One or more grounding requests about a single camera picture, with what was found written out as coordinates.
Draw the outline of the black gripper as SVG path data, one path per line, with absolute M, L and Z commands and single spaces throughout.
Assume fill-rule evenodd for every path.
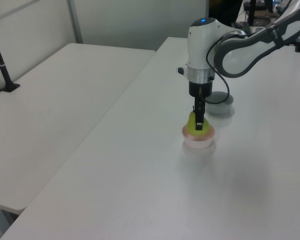
M 213 82 L 193 83 L 189 82 L 189 94 L 194 97 L 193 112 L 196 115 L 196 129 L 201 131 L 205 116 L 205 98 L 212 94 Z

